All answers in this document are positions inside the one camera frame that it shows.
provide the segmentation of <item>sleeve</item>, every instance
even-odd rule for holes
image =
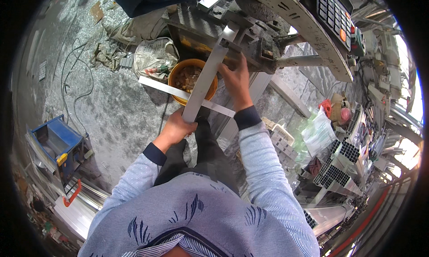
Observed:
[[[103,208],[95,215],[89,226],[88,237],[94,232],[99,222],[114,207],[131,200],[151,188],[158,176],[158,166],[162,166],[167,157],[153,143],[150,143],[136,161],[126,170],[118,184],[106,198]]]
[[[287,228],[303,255],[320,255],[313,230],[293,196],[265,124],[254,106],[237,112],[240,153],[249,184],[250,201],[269,211]]]

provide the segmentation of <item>black pants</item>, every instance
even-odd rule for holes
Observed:
[[[198,122],[198,127],[195,131],[195,139],[198,146],[196,166],[189,168],[183,160],[183,151],[186,146],[186,140],[183,139],[180,143],[170,147],[166,152],[167,161],[161,168],[154,186],[164,184],[179,174],[192,171],[207,175],[215,182],[220,181],[236,194],[239,194],[237,183],[228,164],[227,157],[217,144],[212,131],[210,131],[208,121],[205,118],[198,118],[196,122]]]

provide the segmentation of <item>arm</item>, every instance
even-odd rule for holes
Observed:
[[[114,207],[131,200],[151,188],[158,176],[158,166],[162,166],[167,157],[165,153],[173,144],[179,143],[187,134],[195,131],[197,123],[186,124],[182,119],[183,108],[168,118],[161,134],[151,142],[136,161],[126,170],[118,184],[106,198],[103,208],[95,215],[88,231],[88,238],[99,222]]]
[[[302,207],[293,196],[265,124],[249,95],[249,74],[242,56],[239,68],[231,72],[220,65],[225,85],[234,99],[234,119],[239,127],[240,153],[249,184],[250,201],[269,211],[289,231],[303,255],[319,256],[319,246],[305,220]]]

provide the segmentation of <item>red stripe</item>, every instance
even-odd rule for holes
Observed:
[[[380,199],[377,201],[377,204],[375,204],[372,211],[369,213],[368,217],[363,221],[363,223],[357,228],[356,231],[353,232],[353,234],[350,235],[349,238],[346,239],[338,248],[336,248],[331,254],[329,254],[330,257],[334,257],[338,253],[340,253],[343,249],[345,249],[348,245],[350,245],[353,240],[363,231],[364,228],[368,225],[368,223],[371,221],[372,217],[374,217],[375,213],[380,209],[381,205],[383,204],[383,201],[386,199],[387,193],[389,192],[390,187],[387,187],[383,194],[381,194]]]

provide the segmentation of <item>gray floor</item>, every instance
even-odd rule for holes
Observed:
[[[28,31],[21,53],[23,58],[14,68],[12,89],[14,93],[16,132],[19,137],[21,154],[26,152],[24,134],[27,126],[32,129],[45,120],[67,112],[61,97],[61,73],[66,56],[73,48],[83,44],[97,33],[102,26],[94,24],[89,9],[99,0],[52,0],[42,12],[34,26]],[[113,0],[107,0],[106,6]],[[128,18],[121,8],[104,12],[103,23],[115,26]],[[35,52],[33,67],[27,73],[28,54],[34,32],[43,31],[40,45]],[[81,59],[89,64],[93,46],[88,44]],[[285,56],[313,54],[308,44],[290,46]],[[47,61],[46,78],[38,81],[39,64]],[[64,77],[73,65],[75,57],[69,56],[64,68]],[[91,89],[91,74],[94,76],[92,93],[76,102],[74,100]],[[69,110],[69,125],[82,135],[89,134],[89,144],[95,154],[83,168],[83,175],[105,191],[110,192],[121,175],[135,160],[146,145],[158,134],[167,94],[143,86],[137,82],[132,70],[120,69],[111,72],[107,67],[97,70],[77,62],[67,80],[69,88],[64,99]],[[346,91],[351,101],[360,101],[363,96],[360,81],[346,85],[337,83],[326,67],[289,67],[277,70],[278,74],[300,96],[311,109],[332,94]],[[213,99],[225,105],[228,96],[223,81],[219,81],[217,93]],[[166,114],[171,114],[180,107],[170,98]],[[301,120],[294,109],[268,86],[256,108],[261,116],[284,124],[286,129]],[[217,114],[212,112],[210,121],[214,122]],[[191,162],[196,155],[196,143],[193,136],[188,138],[185,161]],[[230,159],[234,174],[241,186],[244,184],[244,169],[236,157],[238,143],[235,140],[225,151]]]

